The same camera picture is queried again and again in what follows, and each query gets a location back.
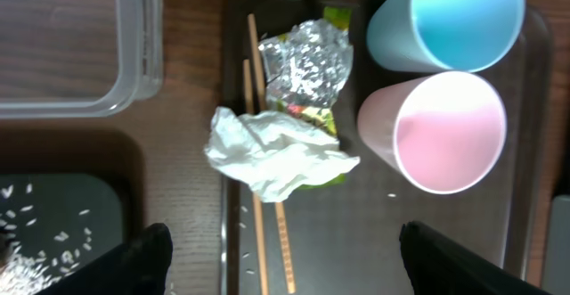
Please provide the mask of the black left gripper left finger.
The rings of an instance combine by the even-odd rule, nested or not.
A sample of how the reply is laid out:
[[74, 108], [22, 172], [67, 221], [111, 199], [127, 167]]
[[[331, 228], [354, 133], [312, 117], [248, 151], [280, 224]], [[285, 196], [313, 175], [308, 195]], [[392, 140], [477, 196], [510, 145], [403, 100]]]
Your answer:
[[156, 223], [38, 295], [163, 295], [172, 255], [170, 231]]

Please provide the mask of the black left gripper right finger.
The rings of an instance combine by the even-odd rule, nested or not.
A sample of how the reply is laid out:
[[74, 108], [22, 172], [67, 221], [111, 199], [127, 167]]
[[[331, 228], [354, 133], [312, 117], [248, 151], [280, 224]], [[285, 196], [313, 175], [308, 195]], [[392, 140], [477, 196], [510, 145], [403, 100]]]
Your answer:
[[404, 224], [399, 242], [415, 295], [549, 295], [420, 221]]

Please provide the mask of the white rice pile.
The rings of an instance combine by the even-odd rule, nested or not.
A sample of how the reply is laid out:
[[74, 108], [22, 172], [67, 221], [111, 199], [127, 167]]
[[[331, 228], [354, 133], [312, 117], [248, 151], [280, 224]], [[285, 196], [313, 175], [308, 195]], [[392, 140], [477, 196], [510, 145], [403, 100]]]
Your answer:
[[44, 250], [34, 256], [22, 254], [17, 239], [17, 212], [1, 211], [1, 293], [33, 295], [44, 291], [80, 267], [81, 251], [65, 250], [61, 255], [49, 257]]

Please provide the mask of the pink cup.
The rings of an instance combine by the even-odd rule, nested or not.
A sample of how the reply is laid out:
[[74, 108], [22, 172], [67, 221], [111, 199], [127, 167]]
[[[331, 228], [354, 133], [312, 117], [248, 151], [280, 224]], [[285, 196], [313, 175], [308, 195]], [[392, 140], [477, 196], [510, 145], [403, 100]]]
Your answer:
[[463, 192], [494, 167], [507, 113], [484, 78], [448, 71], [381, 88], [357, 114], [363, 143], [420, 190]]

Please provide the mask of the white napkin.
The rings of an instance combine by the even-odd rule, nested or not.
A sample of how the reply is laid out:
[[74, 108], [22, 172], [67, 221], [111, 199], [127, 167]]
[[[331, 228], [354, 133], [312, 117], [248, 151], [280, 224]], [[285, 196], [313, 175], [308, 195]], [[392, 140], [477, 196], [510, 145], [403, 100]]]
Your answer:
[[327, 184], [359, 163], [339, 140], [278, 111], [236, 115], [220, 106], [204, 152], [209, 165], [246, 184], [262, 202], [282, 202], [298, 187]]

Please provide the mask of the silver foil wrapper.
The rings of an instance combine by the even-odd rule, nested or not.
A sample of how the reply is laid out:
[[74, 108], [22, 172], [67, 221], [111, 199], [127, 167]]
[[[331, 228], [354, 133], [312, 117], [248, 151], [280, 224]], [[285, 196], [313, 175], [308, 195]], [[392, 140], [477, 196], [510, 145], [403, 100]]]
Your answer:
[[354, 48], [348, 21], [323, 16], [258, 44], [267, 76], [265, 103], [338, 138], [332, 107], [346, 84]]

